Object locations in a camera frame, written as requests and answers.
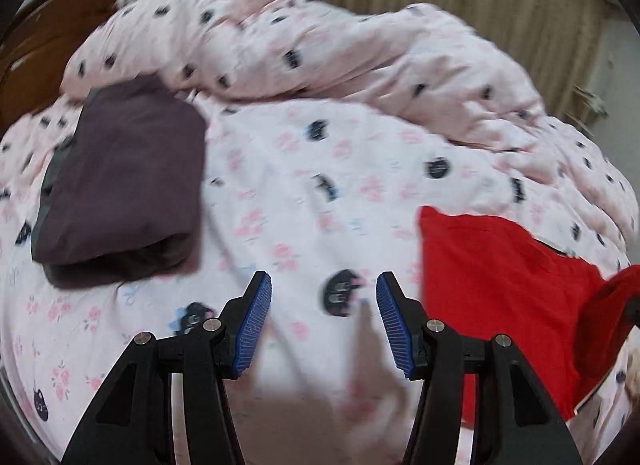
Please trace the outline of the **red white basketball jersey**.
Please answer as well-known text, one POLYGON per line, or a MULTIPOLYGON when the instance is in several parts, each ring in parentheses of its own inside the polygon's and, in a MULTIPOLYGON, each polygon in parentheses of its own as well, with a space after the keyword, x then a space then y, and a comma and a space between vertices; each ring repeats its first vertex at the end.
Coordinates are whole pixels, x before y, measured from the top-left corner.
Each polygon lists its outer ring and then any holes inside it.
POLYGON ((631 330, 624 310, 639 295, 638 267, 605 280, 499 217, 424 206, 419 226, 427 314, 464 336, 509 335, 569 421, 631 330))

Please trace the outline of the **folded dark purple garment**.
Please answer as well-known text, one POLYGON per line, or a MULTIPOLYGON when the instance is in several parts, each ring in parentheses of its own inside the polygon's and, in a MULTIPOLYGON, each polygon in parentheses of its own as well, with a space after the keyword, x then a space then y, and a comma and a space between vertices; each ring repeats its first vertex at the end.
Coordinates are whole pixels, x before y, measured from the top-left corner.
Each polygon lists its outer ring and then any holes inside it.
POLYGON ((204 118, 156 75, 94 89, 54 151, 32 259, 59 289, 152 277, 198 240, 204 118))

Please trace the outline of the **pink cat print duvet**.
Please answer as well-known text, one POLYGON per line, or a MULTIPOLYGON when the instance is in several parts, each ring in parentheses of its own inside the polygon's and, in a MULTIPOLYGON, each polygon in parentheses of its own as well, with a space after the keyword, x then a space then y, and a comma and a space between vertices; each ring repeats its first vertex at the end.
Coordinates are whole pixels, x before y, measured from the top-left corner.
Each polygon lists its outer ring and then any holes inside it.
POLYGON ((445 11, 308 0, 139 0, 70 59, 60 99, 1 142, 1 340, 54 454, 129 339, 274 278, 267 338, 232 389, 248 458, 389 464, 418 393, 382 344, 375 277, 419 289, 418 212, 516 222, 600 277, 638 206, 600 148, 544 113, 525 70, 445 11), (159 70, 204 120, 201 240, 180 270, 65 292, 30 255, 40 186, 92 84, 159 70))

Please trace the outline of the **dark wooden headboard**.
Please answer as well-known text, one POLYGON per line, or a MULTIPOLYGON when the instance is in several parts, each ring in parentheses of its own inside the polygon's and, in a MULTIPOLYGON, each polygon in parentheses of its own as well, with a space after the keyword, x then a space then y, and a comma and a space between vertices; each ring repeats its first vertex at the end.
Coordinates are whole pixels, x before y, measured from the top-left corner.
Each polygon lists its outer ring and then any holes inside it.
POLYGON ((32 0, 1 38, 1 130, 60 95, 74 51, 115 13, 116 0, 32 0))

